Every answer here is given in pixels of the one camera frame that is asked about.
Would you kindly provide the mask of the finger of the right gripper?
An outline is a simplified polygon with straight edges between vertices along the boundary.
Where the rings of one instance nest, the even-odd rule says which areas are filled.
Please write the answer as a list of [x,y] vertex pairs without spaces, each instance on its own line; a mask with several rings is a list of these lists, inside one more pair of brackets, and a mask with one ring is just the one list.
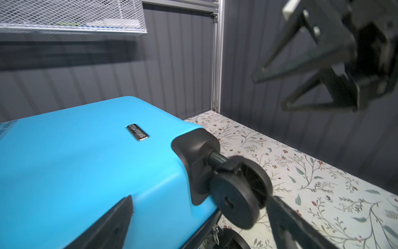
[[[343,22],[349,13],[348,6],[297,6],[270,50],[255,67],[252,81],[260,84],[354,60],[354,36]],[[302,27],[311,34],[316,47],[279,68],[270,68],[269,65]]]
[[345,75],[332,68],[321,70],[281,103],[285,112],[340,112],[357,109]]

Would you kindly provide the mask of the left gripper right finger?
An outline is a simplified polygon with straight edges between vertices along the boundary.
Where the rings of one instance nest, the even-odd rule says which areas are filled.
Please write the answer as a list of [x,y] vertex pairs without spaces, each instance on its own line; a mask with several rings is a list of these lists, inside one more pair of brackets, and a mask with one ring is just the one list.
[[278,249],[336,248],[279,197],[269,197],[266,210]]

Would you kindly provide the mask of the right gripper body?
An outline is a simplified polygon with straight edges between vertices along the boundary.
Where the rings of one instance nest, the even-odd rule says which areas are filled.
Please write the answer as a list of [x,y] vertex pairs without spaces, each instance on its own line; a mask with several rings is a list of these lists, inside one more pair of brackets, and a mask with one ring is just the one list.
[[364,110],[398,83],[398,2],[350,1],[350,7],[357,57],[345,72],[354,109]]

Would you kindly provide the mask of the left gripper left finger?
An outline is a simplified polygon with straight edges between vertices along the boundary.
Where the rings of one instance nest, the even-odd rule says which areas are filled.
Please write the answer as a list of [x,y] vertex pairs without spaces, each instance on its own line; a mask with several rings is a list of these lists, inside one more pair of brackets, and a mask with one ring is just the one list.
[[122,198],[67,249],[122,249],[134,213],[131,196]]

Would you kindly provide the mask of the blue hardshell suitcase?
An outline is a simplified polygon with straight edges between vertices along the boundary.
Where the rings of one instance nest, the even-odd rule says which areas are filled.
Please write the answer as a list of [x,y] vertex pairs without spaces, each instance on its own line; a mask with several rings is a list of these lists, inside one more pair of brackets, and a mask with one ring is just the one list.
[[132,96],[1,123],[3,249],[67,249],[127,196],[122,249],[196,249],[220,215],[251,228],[272,191],[255,162]]

